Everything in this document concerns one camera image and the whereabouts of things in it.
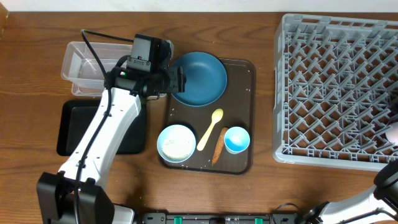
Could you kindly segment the light blue cup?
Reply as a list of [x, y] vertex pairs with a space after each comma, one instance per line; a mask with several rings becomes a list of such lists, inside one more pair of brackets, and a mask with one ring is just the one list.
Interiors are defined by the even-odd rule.
[[249, 133], [242, 127], [229, 128], [224, 136], [224, 146], [230, 154], [239, 154], [250, 145]]

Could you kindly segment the pink cup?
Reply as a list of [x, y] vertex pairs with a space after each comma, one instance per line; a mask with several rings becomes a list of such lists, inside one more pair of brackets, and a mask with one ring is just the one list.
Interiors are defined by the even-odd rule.
[[398, 122], [392, 123], [385, 133], [386, 139], [394, 145], [398, 145]]

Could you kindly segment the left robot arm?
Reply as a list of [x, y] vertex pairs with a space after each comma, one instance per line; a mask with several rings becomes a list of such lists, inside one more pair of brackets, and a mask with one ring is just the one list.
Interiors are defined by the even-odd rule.
[[141, 98], [180, 93], [187, 78], [182, 67], [142, 70], [115, 66], [104, 74], [105, 90], [80, 143], [56, 174], [44, 172], [37, 196], [44, 223], [134, 223], [133, 209], [113, 203], [104, 188], [113, 159]]

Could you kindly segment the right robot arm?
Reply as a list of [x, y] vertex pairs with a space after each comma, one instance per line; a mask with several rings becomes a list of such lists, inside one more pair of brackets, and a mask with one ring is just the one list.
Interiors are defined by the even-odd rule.
[[386, 165], [367, 191], [339, 202], [325, 202], [295, 223], [375, 223], [397, 220], [397, 161]]

